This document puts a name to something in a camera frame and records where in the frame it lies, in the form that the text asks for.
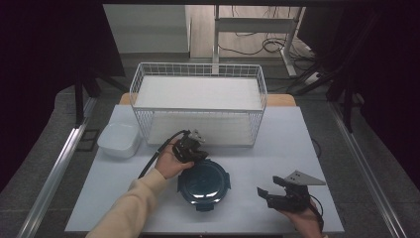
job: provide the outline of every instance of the white bowl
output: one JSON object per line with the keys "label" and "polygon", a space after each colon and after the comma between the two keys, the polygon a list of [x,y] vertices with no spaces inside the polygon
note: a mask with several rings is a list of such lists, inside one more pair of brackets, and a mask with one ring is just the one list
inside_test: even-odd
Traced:
{"label": "white bowl", "polygon": [[130,158],[140,145],[140,128],[129,123],[108,124],[98,139],[98,146],[113,157]]}

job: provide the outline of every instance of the gray carpet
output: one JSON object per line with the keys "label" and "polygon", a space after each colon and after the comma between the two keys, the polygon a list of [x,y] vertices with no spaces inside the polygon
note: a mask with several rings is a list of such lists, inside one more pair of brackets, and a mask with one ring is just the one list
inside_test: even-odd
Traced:
{"label": "gray carpet", "polygon": [[[118,78],[129,85],[139,61],[198,61],[209,59],[175,58],[126,58],[123,59],[127,78]],[[268,90],[283,92],[292,82],[279,60],[272,59],[223,59],[228,63],[258,63],[262,65]],[[95,136],[108,122],[115,104],[123,92],[98,80],[102,93],[94,108],[86,139]],[[346,232],[331,237],[391,237],[381,214],[374,203],[360,169],[343,139],[335,118],[325,99],[328,85],[317,88],[303,96],[295,97],[301,108],[310,136],[320,146],[319,162],[333,195],[336,208]],[[16,237],[44,181],[51,171],[62,145],[74,125],[72,88],[62,91],[56,98],[56,107],[50,123],[8,186],[0,194],[0,237]],[[382,185],[383,190],[397,212],[408,237],[420,237],[420,193],[389,151],[366,124],[355,107],[353,111],[354,135],[366,154],[367,160]],[[37,237],[83,237],[84,234],[68,234],[63,229],[77,201],[84,180],[97,150],[93,141],[81,142],[61,184],[41,223]]]}

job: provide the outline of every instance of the white container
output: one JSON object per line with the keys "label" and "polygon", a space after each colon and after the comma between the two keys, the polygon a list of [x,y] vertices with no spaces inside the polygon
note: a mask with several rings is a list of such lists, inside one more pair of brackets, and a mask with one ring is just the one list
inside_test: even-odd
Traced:
{"label": "white container", "polygon": [[108,124],[98,139],[98,146],[113,157],[130,158],[140,145],[140,128],[128,123]]}
{"label": "white container", "polygon": [[130,102],[148,145],[197,129],[203,146],[252,147],[263,119],[263,70],[252,64],[142,62]]}

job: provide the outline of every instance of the white table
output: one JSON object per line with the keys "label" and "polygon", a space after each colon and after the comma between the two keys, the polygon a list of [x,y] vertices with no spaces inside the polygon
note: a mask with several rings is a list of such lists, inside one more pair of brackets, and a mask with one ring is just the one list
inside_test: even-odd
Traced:
{"label": "white table", "polygon": [[[130,106],[117,105],[110,122],[137,123]],[[98,150],[65,231],[88,231],[136,179],[157,148],[142,142],[130,159]],[[257,186],[285,195],[272,176],[285,178],[299,170],[325,180],[299,107],[268,107],[253,148],[203,147],[209,158],[230,174],[232,189],[214,210],[198,212],[176,191],[176,179],[159,197],[144,233],[154,234],[285,234],[296,232],[288,219],[266,206]],[[324,232],[343,232],[328,185],[309,186],[324,207]]]}

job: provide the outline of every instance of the human hand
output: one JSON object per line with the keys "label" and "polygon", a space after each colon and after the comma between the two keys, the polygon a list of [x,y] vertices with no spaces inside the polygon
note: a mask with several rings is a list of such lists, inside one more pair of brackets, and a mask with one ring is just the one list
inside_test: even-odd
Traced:
{"label": "human hand", "polygon": [[157,169],[165,179],[173,178],[178,175],[179,172],[189,169],[194,166],[194,162],[182,163],[173,154],[172,147],[177,139],[173,139],[169,145],[167,145],[157,158],[155,169]]}
{"label": "human hand", "polygon": [[[316,207],[315,202],[311,199],[311,204]],[[287,216],[291,223],[294,224],[297,231],[304,237],[304,238],[320,238],[322,237],[321,231],[319,229],[319,224],[317,217],[311,209],[306,208],[302,212],[289,212],[289,211],[281,211],[280,213]]]}

